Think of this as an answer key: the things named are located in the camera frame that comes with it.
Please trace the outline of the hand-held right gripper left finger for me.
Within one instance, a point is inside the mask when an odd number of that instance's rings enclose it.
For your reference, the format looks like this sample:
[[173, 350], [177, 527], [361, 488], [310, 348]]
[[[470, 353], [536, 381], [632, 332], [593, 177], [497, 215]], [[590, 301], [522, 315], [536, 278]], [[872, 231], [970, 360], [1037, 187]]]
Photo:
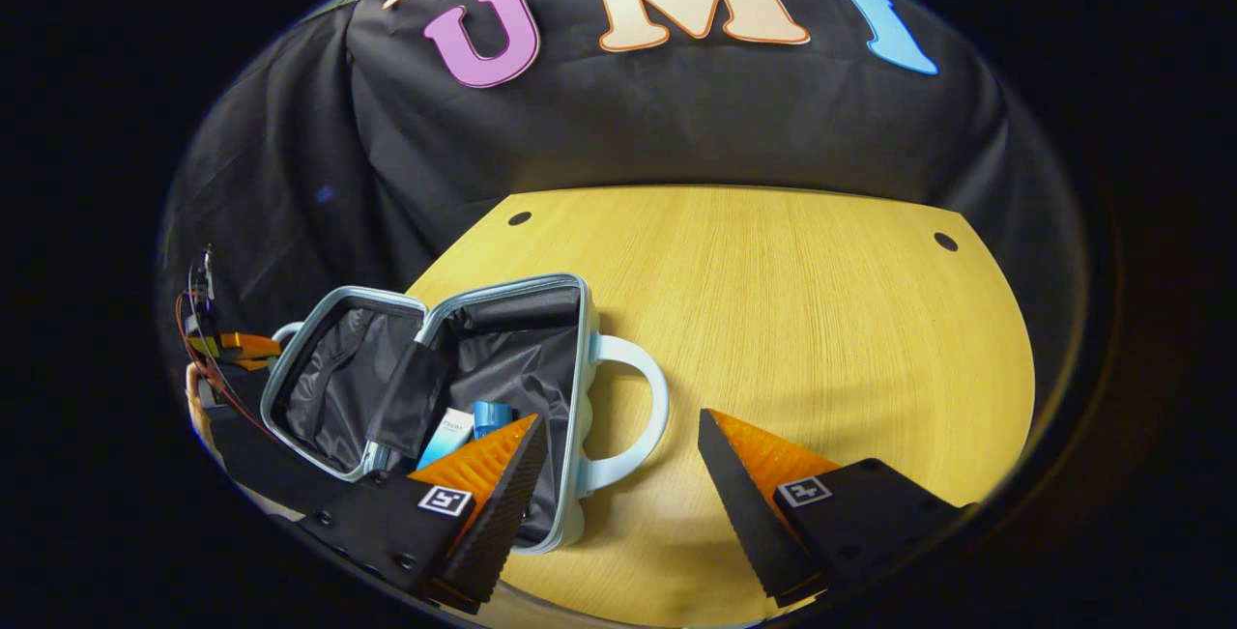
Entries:
[[517, 419], [421, 471], [364, 475], [294, 523], [294, 536], [370, 584], [476, 615], [548, 451], [544, 419]]

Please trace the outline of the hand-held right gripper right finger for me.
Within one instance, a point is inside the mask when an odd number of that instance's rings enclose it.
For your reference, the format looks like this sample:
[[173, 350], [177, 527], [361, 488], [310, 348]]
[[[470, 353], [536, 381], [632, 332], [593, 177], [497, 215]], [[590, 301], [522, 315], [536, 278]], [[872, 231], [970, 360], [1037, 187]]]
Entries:
[[971, 509], [878, 458], [837, 466], [714, 409], [700, 412], [698, 451], [764, 596], [779, 607], [877, 577]]

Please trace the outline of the white skin care tube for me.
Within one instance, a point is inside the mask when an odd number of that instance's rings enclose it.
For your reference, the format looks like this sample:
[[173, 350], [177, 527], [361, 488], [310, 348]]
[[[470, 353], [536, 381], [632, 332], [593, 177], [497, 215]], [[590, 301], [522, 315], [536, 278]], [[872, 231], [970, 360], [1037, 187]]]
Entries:
[[473, 440], [475, 431], [475, 416], [470, 412], [460, 412], [456, 409], [447, 409], [445, 414], [439, 419], [438, 425], [430, 440], [426, 445], [426, 448], [421, 451], [421, 458], [418, 459], [414, 471], [423, 471], [429, 466], [433, 466], [438, 459], [445, 458], [452, 454], [452, 452], [468, 445], [469, 440]]

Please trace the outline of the light blue suitcase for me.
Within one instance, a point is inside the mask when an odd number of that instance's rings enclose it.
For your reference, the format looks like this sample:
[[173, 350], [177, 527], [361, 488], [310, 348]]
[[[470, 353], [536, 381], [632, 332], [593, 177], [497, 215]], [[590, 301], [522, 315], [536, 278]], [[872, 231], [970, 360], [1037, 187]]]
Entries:
[[[669, 419], [664, 373], [644, 348], [601, 333], [588, 282], [571, 272], [480, 287], [432, 307], [406, 293], [336, 287], [281, 339], [261, 419], [276, 440], [343, 482], [426, 466], [445, 419], [473, 415], [481, 402], [546, 419], [549, 453], [516, 553], [578, 541], [584, 498], [642, 466]], [[591, 459], [589, 391], [602, 363], [644, 375], [652, 405], [635, 445]]]

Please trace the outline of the black backdrop cloth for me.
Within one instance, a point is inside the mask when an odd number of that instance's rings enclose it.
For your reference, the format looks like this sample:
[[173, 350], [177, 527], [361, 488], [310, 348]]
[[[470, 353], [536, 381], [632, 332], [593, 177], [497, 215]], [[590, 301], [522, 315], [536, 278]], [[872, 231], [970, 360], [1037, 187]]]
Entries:
[[216, 98], [169, 188], [153, 318], [203, 246], [265, 333], [336, 286], [403, 288], [508, 194], [609, 184], [840, 189], [961, 214], [1016, 293], [1048, 397], [1077, 359], [1089, 256], [1063, 158], [1008, 78], [915, 0], [781, 0], [809, 38], [610, 52], [602, 0], [349, 0]]

